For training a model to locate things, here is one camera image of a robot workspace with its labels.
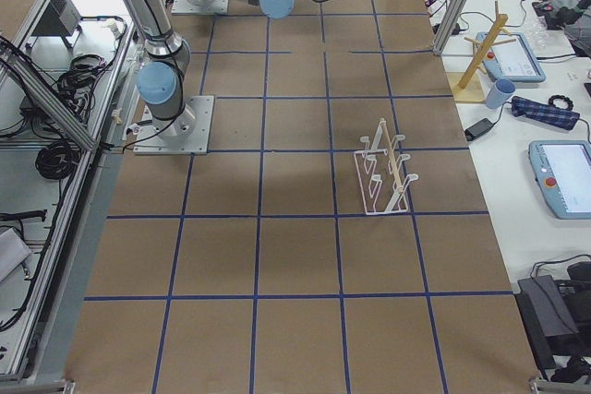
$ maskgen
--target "wooden base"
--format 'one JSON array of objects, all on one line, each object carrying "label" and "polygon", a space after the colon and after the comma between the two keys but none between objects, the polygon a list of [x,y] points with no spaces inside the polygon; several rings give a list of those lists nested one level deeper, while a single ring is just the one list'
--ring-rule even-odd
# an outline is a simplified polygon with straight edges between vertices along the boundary
[{"label": "wooden base", "polygon": [[453,98],[455,101],[462,103],[482,103],[485,100],[484,91],[480,86],[478,76],[473,76],[465,88],[460,88],[458,82],[464,73],[446,73],[447,80],[450,82],[452,88]]}]

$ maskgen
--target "metal mounting plate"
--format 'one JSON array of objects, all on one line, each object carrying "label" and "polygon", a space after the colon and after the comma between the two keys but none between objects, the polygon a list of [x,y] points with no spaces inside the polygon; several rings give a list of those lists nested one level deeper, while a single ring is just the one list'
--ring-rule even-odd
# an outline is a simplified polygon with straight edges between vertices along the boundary
[{"label": "metal mounting plate", "polygon": [[212,16],[228,14],[228,0],[212,0],[206,6],[198,6],[187,0],[175,0],[172,9],[175,16]]},{"label": "metal mounting plate", "polygon": [[[156,136],[135,145],[134,152],[138,155],[206,154],[210,140],[214,99],[213,96],[193,96],[187,100],[187,106],[190,106],[197,116],[195,129],[188,136],[177,139]],[[148,108],[144,110],[142,119],[151,119]],[[155,133],[152,125],[143,126],[139,130],[138,139],[151,137]]]}]

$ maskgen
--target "white desk surface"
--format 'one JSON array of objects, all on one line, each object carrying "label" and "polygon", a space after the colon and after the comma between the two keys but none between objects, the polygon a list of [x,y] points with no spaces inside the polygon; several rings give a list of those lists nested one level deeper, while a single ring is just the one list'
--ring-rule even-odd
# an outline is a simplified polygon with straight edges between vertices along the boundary
[{"label": "white desk surface", "polygon": [[[493,16],[494,1],[467,0],[464,11],[480,11]],[[499,1],[501,12],[509,15],[509,24],[519,24],[523,17],[520,0]],[[532,1],[524,2],[527,18],[523,27],[511,30],[525,34],[537,56],[571,53],[573,49],[562,31],[546,31],[541,26],[531,7]],[[432,18],[432,23],[440,22],[441,18],[442,15],[437,15]],[[464,36],[474,37],[478,31],[490,27],[490,22],[480,16],[465,18],[470,22],[470,31],[452,36],[443,52],[443,63],[448,72],[467,68],[471,44],[464,41]],[[545,63],[542,67],[547,80],[532,87],[518,85],[516,94],[544,103],[553,94],[563,94],[574,101],[576,112],[587,120],[591,118],[591,98],[583,85],[586,81],[591,82],[587,78],[591,60],[570,58],[560,63]],[[483,90],[488,91],[490,80],[480,73],[478,75]],[[458,104],[458,112],[464,128],[485,117],[495,121],[499,115],[499,110],[489,110],[484,104]],[[470,144],[514,290],[517,290],[517,280],[529,275],[534,262],[589,252],[591,221],[564,221],[552,215],[534,181],[527,156],[528,145],[533,140],[585,138],[583,123],[568,132],[533,120],[515,118],[507,105],[501,121],[488,134]],[[564,266],[558,266],[551,270],[559,277],[565,275],[564,269]]]}]

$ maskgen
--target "folded cloth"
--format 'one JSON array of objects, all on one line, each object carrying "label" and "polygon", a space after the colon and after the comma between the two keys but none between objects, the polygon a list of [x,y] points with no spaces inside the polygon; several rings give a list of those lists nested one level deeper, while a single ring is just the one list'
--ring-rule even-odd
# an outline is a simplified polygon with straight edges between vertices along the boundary
[{"label": "folded cloth", "polygon": [[513,96],[511,99],[511,114],[515,117],[522,115],[562,129],[573,129],[581,117],[574,111],[530,101],[519,96]]}]

